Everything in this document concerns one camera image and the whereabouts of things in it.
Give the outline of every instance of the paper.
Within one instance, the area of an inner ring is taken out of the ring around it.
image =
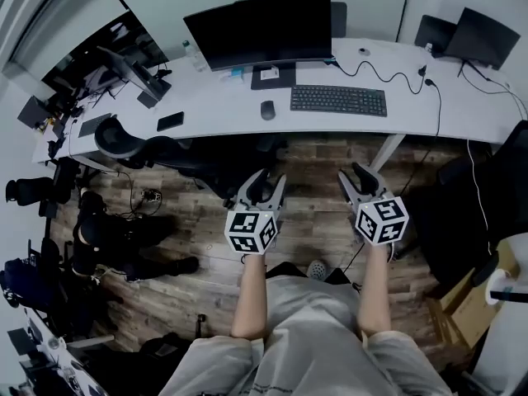
[[[279,69],[275,66],[271,66],[270,69],[261,70],[261,81],[266,79],[276,79],[279,77]]]

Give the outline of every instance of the forearm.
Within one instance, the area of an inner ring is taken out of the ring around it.
[[[390,330],[387,270],[387,247],[369,245],[357,317],[360,329],[367,336]]]
[[[255,340],[265,336],[267,321],[266,267],[263,255],[247,255],[234,313],[231,336]]]

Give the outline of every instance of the shoe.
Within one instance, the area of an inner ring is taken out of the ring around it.
[[[169,264],[169,275],[192,274],[198,271],[200,263],[196,257],[187,257],[182,260],[173,261]]]
[[[312,261],[308,266],[308,271],[306,271],[306,276],[315,281],[325,281],[328,277],[328,268],[327,265],[321,260]]]

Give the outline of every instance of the desk leg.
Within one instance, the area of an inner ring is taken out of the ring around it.
[[[403,141],[403,138],[405,138],[405,134],[389,135],[374,157],[374,160],[372,160],[370,167],[378,172],[389,157],[393,155],[394,150]]]
[[[98,162],[94,162],[90,158],[84,157],[82,155],[76,155],[73,157],[76,161],[80,162],[81,164],[84,164],[85,166],[89,166],[91,168],[95,168],[96,170],[102,170],[103,172],[106,172],[106,174],[118,177],[119,173],[114,172],[114,169],[109,168],[105,166],[104,164],[100,164]]]
[[[67,343],[67,347],[75,347],[80,349],[82,347],[93,347],[99,345],[100,343],[111,342],[115,339],[113,334],[108,334],[106,336],[93,337],[91,339],[78,340],[76,342]]]

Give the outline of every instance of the gray t-shirt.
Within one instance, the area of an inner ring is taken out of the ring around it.
[[[350,285],[278,276],[267,297],[265,341],[194,341],[160,396],[452,394],[409,336],[361,342]]]

